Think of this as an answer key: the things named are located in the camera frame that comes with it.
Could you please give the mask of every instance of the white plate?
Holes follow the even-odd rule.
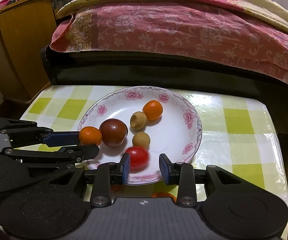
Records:
[[[151,138],[149,165],[140,172],[130,173],[127,184],[143,185],[161,180],[158,165],[161,153],[165,153],[173,163],[188,163],[193,158],[202,137],[201,120],[195,108],[181,95],[170,90],[139,86],[124,88],[103,97],[84,114],[78,130],[85,126],[99,128],[103,121],[110,118],[120,119],[128,127],[127,139],[121,146],[111,148],[100,144],[98,156],[86,161],[90,169],[96,169],[106,162],[119,162],[124,151],[132,146],[132,138],[138,132],[130,127],[130,118],[136,111],[142,111],[150,100],[158,100],[162,104],[163,114],[157,121],[148,121],[140,130]]]

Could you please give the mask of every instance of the table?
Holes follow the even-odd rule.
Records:
[[[118,86],[51,86],[23,114],[23,120],[54,131],[76,130],[86,111]],[[288,190],[279,141],[266,106],[257,100],[227,95],[174,90],[196,108],[202,122],[202,141],[191,164],[205,169],[218,165],[279,196],[288,205]],[[55,151],[59,147],[33,145],[22,149]],[[92,185],[84,200],[89,200]],[[116,196],[148,197],[167,191],[177,195],[177,186],[163,181],[143,186],[123,186]],[[203,185],[196,184],[197,200],[205,200]],[[287,239],[287,228],[282,238]]]

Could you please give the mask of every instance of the wooden desk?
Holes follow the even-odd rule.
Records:
[[[51,0],[20,0],[0,10],[0,91],[27,102],[49,80],[39,57],[57,27]]]

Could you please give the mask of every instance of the pink bed sheet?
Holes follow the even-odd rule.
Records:
[[[111,3],[82,8],[52,37],[58,52],[143,51],[261,72],[288,84],[288,34],[204,3]]]

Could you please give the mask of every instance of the checkered tablecloth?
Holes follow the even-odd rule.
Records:
[[[124,87],[51,86],[44,90],[22,116],[54,131],[76,130],[86,111],[99,99]],[[288,191],[278,138],[266,109],[257,100],[175,90],[196,108],[202,121],[201,145],[192,160],[196,169],[218,165],[282,198],[288,205]],[[46,145],[24,147],[54,151]],[[89,200],[89,186],[85,200]],[[151,196],[168,191],[177,195],[177,186],[163,181],[143,186],[124,186],[114,196]],[[206,198],[203,185],[196,185],[197,199]]]

